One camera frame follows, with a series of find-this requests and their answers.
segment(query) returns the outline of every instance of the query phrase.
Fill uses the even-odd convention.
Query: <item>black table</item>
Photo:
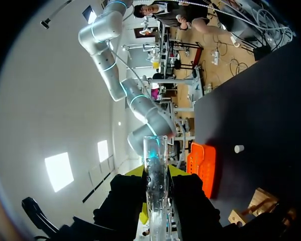
[[[217,150],[213,205],[222,225],[256,188],[301,210],[301,48],[280,48],[195,104],[195,141]],[[234,152],[235,145],[245,150]]]

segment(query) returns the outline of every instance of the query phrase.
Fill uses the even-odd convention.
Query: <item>yellow object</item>
[[[172,165],[169,165],[169,169],[170,169],[171,177],[178,176],[178,175],[182,175],[182,176],[190,175],[189,173],[184,172]],[[137,167],[134,170],[127,172],[125,174],[125,176],[141,177],[143,171],[144,171],[144,165],[141,165],[140,167]],[[142,204],[142,209],[141,209],[141,213],[139,214],[139,219],[142,222],[142,224],[146,224],[148,221],[148,213],[147,213],[147,204],[146,203]]]
[[[139,214],[139,219],[142,222],[142,224],[146,224],[148,220],[148,214],[147,214],[147,204],[144,202],[142,204],[141,213]]]
[[[141,165],[140,167],[135,168],[134,170],[131,170],[130,172],[127,172],[125,176],[136,176],[141,177],[142,172],[144,170],[144,165]]]
[[[160,67],[160,63],[159,62],[154,62],[153,63],[153,69],[158,69]]]

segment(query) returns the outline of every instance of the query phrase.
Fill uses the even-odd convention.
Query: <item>small white cylinder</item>
[[[244,146],[243,146],[243,145],[236,145],[236,146],[234,147],[235,153],[240,153],[240,152],[243,151],[243,150],[244,150]]]

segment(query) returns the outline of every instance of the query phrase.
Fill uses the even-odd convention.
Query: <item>wooden block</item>
[[[241,214],[241,212],[233,209],[229,216],[230,223],[235,223],[237,226],[241,227],[246,225],[247,219]]]
[[[278,202],[278,199],[276,197],[274,197],[270,193],[264,191],[263,189],[258,188],[258,189],[255,190],[255,193],[254,193],[254,195],[252,197],[252,200],[251,200],[248,208],[251,208],[253,206],[257,206],[261,202],[263,202],[264,200],[266,200],[268,198],[271,199],[271,200],[268,201],[268,202],[266,202],[265,204],[263,204],[256,211],[254,211],[252,213],[254,216],[259,216],[261,213],[266,212],[272,205],[274,205],[275,203]]]

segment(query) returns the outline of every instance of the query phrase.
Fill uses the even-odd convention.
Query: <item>power strip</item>
[[[220,57],[220,53],[219,51],[215,51],[214,53],[212,53],[212,56],[213,56],[213,61],[212,61],[212,64],[215,64],[215,65],[218,65],[219,64],[219,57]]]

